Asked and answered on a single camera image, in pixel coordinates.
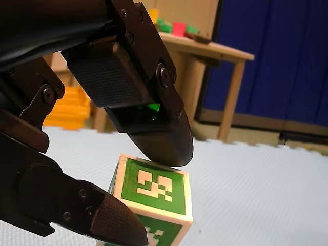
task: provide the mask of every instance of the bolt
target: bolt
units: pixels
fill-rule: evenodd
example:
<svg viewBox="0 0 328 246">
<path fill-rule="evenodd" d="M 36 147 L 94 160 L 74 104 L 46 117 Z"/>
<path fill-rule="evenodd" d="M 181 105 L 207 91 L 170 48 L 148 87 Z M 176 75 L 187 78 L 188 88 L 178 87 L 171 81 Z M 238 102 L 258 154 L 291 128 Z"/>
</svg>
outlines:
<svg viewBox="0 0 328 246">
<path fill-rule="evenodd" d="M 87 198 L 87 191 L 84 190 L 84 189 L 82 189 L 82 190 L 80 190 L 80 191 L 78 192 L 78 195 L 80 196 L 80 198 L 81 198 L 82 200 L 85 200 L 85 199 Z"/>
<path fill-rule="evenodd" d="M 54 101 L 54 93 L 50 88 L 45 88 L 43 90 L 43 99 L 47 104 L 50 104 Z"/>
<path fill-rule="evenodd" d="M 89 206 L 86 208 L 86 212 L 88 216 L 92 216 L 93 215 L 93 207 Z"/>
<path fill-rule="evenodd" d="M 128 39 L 129 44 L 132 45 L 134 43 L 134 36 L 131 32 L 127 33 L 127 39 Z"/>
<path fill-rule="evenodd" d="M 65 213 L 63 214 L 63 220 L 64 220 L 65 222 L 69 222 L 69 221 L 71 220 L 71 218 L 72 218 L 71 213 L 69 213 L 69 212 L 65 212 Z"/>
<path fill-rule="evenodd" d="M 139 21 L 140 21 L 140 22 L 143 22 L 143 21 L 144 21 L 143 19 L 144 19 L 144 15 L 143 15 L 142 12 L 140 11 L 140 12 L 139 12 Z"/>
<path fill-rule="evenodd" d="M 122 9 L 121 12 L 124 19 L 128 18 L 128 13 L 125 9 Z"/>
<path fill-rule="evenodd" d="M 167 88 L 169 86 L 169 83 L 168 83 L 168 71 L 166 68 L 162 68 L 160 70 L 160 82 L 162 83 L 162 85 Z"/>
</svg>

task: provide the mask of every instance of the orange plastic crate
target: orange plastic crate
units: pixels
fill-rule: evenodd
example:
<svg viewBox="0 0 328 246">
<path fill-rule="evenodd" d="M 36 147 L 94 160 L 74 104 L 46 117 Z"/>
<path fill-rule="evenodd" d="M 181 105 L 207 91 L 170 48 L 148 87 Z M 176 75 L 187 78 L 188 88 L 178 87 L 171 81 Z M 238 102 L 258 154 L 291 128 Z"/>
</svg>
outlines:
<svg viewBox="0 0 328 246">
<path fill-rule="evenodd" d="M 65 87 L 63 98 L 57 100 L 43 125 L 78 130 L 89 117 L 90 98 L 84 90 L 81 87 Z"/>
</svg>

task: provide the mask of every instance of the textured grip pad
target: textured grip pad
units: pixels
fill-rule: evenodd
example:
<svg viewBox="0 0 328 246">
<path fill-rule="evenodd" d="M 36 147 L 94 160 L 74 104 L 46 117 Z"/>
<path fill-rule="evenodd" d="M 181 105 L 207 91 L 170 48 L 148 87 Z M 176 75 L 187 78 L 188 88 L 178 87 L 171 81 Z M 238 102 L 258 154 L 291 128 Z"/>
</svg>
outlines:
<svg viewBox="0 0 328 246">
<path fill-rule="evenodd" d="M 92 233 L 128 246 L 147 245 L 147 233 L 140 220 L 122 202 L 110 194 L 105 196 L 91 226 Z"/>
<path fill-rule="evenodd" d="M 119 108 L 151 102 L 144 82 L 119 43 L 105 40 L 83 44 L 62 54 L 98 107 Z"/>
</svg>

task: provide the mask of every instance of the blue wall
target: blue wall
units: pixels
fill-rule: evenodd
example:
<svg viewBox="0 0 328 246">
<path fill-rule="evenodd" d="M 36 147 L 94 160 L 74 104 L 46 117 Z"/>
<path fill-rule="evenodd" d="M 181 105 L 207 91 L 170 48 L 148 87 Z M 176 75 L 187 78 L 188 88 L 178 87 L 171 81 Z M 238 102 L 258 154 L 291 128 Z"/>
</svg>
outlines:
<svg viewBox="0 0 328 246">
<path fill-rule="evenodd" d="M 224 1 L 216 41 L 255 54 L 236 112 L 328 126 L 325 13 L 327 0 Z M 211 70 L 204 108 L 224 109 L 231 72 L 229 63 Z"/>
</svg>

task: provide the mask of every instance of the white cube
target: white cube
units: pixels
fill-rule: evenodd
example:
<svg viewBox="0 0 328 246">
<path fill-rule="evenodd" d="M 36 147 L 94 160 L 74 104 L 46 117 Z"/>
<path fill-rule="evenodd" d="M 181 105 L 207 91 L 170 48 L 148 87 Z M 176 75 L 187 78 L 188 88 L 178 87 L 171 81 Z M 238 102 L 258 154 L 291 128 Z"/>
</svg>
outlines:
<svg viewBox="0 0 328 246">
<path fill-rule="evenodd" d="M 139 217 L 148 246 L 179 245 L 193 223 L 186 172 L 121 154 L 109 193 Z"/>
</svg>

